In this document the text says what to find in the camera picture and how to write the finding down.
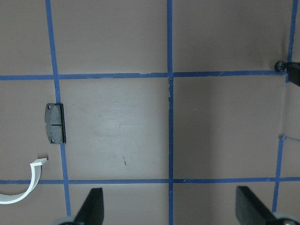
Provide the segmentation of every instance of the white object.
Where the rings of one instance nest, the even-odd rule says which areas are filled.
[[[27,191],[18,195],[3,195],[0,194],[0,204],[12,204],[25,198],[36,187],[41,177],[41,168],[44,163],[47,162],[46,158],[39,158],[33,163],[30,163],[31,167],[31,181]]]

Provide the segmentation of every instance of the vertical blue tape strip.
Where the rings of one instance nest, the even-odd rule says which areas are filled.
[[[51,11],[51,0],[45,0],[45,5],[46,5],[46,13],[47,13],[47,24],[48,24],[48,34],[49,34],[55,97],[56,97],[56,103],[60,103],[60,82],[59,82],[59,77],[58,77],[58,69],[57,69],[57,61],[56,61],[56,51],[55,51],[55,41],[54,41],[52,11]],[[70,206],[66,151],[65,151],[64,144],[60,145],[60,153],[61,153],[63,184],[64,184],[64,189],[65,189],[66,211],[67,211],[67,216],[70,216],[71,215],[71,206]]]
[[[292,16],[291,16],[291,26],[290,26],[290,41],[289,41],[289,50],[287,61],[292,62],[293,57],[293,44],[294,44],[294,36],[296,29],[296,16],[297,16],[297,8],[298,8],[298,0],[293,0],[292,2]],[[285,82],[289,82],[288,74],[286,75]]]
[[[278,154],[277,154],[277,165],[276,165],[276,182],[275,182],[275,187],[274,187],[272,212],[276,212],[276,210],[277,210],[277,201],[278,201],[278,192],[279,192],[281,162],[282,162],[282,153],[283,153],[284,141],[285,141],[285,137],[284,136],[280,137],[279,143],[278,143]]]
[[[167,0],[167,63],[169,78],[169,225],[173,225],[173,49],[172,49],[172,22],[173,22],[172,0]]]

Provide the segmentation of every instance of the gray floor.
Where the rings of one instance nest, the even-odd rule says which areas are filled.
[[[166,0],[52,0],[51,7],[59,93],[45,2],[0,2],[0,193],[26,190],[29,163],[49,158],[27,198],[0,205],[1,225],[66,216],[66,187],[73,215],[91,188],[103,187],[105,225],[167,225],[170,213],[175,225],[237,225],[237,185],[272,209],[275,182],[255,179],[275,178],[280,135],[300,139],[300,88],[272,72],[288,57],[292,0],[172,1],[173,178],[181,182],[173,185],[173,212]],[[300,61],[299,23],[298,13],[293,61]],[[227,76],[206,73],[214,71]],[[116,73],[127,78],[84,76]],[[65,158],[45,133],[45,106],[58,95]],[[277,211],[300,218],[299,158],[300,142],[286,139],[281,178],[293,179],[280,182]]]

